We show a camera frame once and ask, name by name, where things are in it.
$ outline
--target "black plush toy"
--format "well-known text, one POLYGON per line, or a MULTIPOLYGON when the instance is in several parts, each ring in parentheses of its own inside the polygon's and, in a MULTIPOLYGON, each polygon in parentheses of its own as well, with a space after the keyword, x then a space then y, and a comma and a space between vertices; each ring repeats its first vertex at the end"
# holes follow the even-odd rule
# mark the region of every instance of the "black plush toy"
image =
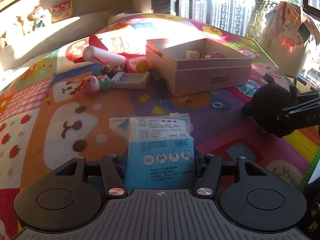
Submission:
POLYGON ((267 81, 268 84, 260 87, 255 92, 251 101, 242 107, 242 113, 247 116, 252 115, 257 124, 268 133, 272 133, 279 138, 289 135, 294 130, 290 128, 290 125, 284 125, 282 122, 278 122, 274 116, 279 113, 281 109, 298 104, 297 88, 290 85, 289 92, 279 84, 276 84, 273 77, 268 73, 263 76, 263 79, 267 81))

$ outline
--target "barcode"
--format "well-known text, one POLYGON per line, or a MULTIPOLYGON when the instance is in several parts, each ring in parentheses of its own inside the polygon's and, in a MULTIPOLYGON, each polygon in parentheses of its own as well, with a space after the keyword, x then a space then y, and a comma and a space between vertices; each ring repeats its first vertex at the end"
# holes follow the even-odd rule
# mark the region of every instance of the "barcode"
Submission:
POLYGON ((171 148, 190 147, 189 140, 170 141, 171 148))

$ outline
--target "white ring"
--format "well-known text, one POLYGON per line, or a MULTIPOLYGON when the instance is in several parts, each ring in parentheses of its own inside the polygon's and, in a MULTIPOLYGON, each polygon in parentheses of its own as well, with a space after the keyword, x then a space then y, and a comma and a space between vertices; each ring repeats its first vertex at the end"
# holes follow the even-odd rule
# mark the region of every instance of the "white ring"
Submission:
POLYGON ((214 102, 214 103, 212 104, 212 106, 213 106, 214 108, 221 108, 221 107, 223 106, 223 104, 220 103, 220 102, 214 102))

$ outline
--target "string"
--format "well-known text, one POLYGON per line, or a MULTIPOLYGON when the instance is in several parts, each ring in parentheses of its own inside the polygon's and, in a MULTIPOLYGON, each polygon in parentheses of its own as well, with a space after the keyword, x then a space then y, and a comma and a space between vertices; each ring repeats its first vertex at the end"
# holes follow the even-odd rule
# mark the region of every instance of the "string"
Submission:
POLYGON ((258 88, 252 88, 252 89, 250 89, 239 101, 235 102, 233 105, 225 106, 223 103, 214 102, 214 103, 212 104, 212 106, 215 107, 215 108, 220 108, 220 107, 222 107, 222 106, 224 106, 224 107, 232 107, 232 106, 238 104, 242 99, 244 99, 244 97, 245 97, 247 94, 249 94, 249 93, 250 93, 252 90, 254 90, 254 89, 258 89, 258 88))

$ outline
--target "toy rocket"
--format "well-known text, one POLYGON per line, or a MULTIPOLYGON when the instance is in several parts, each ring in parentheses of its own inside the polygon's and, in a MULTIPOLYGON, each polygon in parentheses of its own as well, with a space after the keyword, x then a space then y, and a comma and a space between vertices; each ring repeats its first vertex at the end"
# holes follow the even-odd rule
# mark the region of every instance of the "toy rocket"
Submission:
POLYGON ((82 57, 74 61, 74 63, 82 62, 100 63, 113 68, 125 64, 126 58, 122 55, 109 52, 107 47, 93 34, 89 37, 89 46, 84 49, 82 57))

